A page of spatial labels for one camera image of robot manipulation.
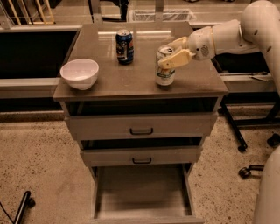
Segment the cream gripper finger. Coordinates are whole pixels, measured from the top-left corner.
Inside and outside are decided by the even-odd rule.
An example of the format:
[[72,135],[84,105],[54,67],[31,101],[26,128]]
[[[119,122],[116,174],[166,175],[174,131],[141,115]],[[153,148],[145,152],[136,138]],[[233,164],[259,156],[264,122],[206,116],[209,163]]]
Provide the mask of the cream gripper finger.
[[169,47],[177,49],[187,49],[188,48],[188,37],[178,38],[168,44]]
[[189,49],[180,49],[170,56],[161,59],[158,62],[158,65],[163,69],[182,67],[184,65],[187,65],[194,56],[195,53],[191,52]]

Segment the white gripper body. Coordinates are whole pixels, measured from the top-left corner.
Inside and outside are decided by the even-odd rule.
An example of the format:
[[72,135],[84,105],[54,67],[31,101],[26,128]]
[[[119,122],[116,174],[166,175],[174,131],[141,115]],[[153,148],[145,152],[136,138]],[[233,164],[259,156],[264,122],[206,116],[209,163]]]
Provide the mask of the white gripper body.
[[215,56],[213,29],[210,26],[194,31],[188,38],[188,48],[195,60],[210,60]]

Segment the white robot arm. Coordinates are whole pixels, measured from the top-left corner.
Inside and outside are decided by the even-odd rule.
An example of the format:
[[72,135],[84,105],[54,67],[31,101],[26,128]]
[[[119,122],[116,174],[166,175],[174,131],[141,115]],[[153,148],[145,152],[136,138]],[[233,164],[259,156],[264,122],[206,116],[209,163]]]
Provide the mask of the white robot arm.
[[[223,53],[260,52],[280,94],[280,12],[267,0],[249,4],[240,20],[204,27],[169,46],[174,52],[157,63],[163,69]],[[280,224],[280,147],[269,155],[263,168],[253,224]]]

